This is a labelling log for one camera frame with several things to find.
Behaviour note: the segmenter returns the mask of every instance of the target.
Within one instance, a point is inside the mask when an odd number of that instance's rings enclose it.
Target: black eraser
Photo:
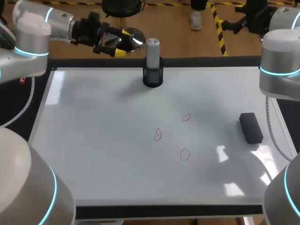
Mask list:
[[[248,144],[260,144],[263,141],[263,134],[254,112],[242,113],[240,124]]]

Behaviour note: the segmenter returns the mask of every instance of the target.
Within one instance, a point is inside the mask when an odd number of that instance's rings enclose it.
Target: sneaker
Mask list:
[[[202,28],[202,21],[201,21],[201,14],[199,11],[192,10],[190,16],[191,20],[191,28],[192,30],[201,30]]]

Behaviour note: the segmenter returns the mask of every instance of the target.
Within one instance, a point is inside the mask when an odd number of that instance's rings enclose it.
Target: red triangle drawing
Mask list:
[[[154,140],[155,140],[155,141],[158,141],[159,139],[161,139],[161,131],[160,131],[160,129],[158,128],[158,129],[156,130],[156,133],[155,133],[155,136],[154,136]]]

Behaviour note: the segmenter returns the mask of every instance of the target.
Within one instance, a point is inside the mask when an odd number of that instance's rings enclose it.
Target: white wire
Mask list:
[[[282,155],[283,158],[285,158],[287,161],[291,162],[292,159],[290,159],[278,146],[275,137],[273,135],[272,127],[271,127],[271,121],[270,121],[270,113],[269,113],[269,97],[266,96],[266,114],[267,114],[267,123],[268,123],[268,129],[271,136],[271,139],[273,141],[273,144],[275,145],[275,148],[277,151]]]
[[[30,95],[29,95],[29,98],[28,98],[28,101],[26,103],[26,105],[24,106],[24,108],[14,117],[12,118],[10,121],[8,121],[7,123],[3,124],[0,126],[0,128],[5,128],[7,127],[8,125],[12,124],[13,122],[15,122],[20,116],[23,115],[23,113],[28,109],[31,101],[32,101],[32,98],[33,98],[33,94],[34,94],[34,86],[35,86],[35,78],[32,77],[31,78],[31,91],[30,91]]]
[[[59,38],[59,37],[52,37],[50,40],[51,40],[51,41],[62,41],[62,42],[66,42],[66,43],[68,43],[68,44],[71,43],[71,40],[64,39],[64,38]]]

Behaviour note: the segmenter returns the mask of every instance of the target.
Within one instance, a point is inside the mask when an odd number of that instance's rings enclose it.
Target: whiteboard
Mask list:
[[[165,68],[148,88],[141,68],[59,68],[30,143],[77,206],[261,204],[287,161],[268,133],[256,67]],[[278,107],[274,136],[295,153]],[[264,136],[247,144],[241,113]]]

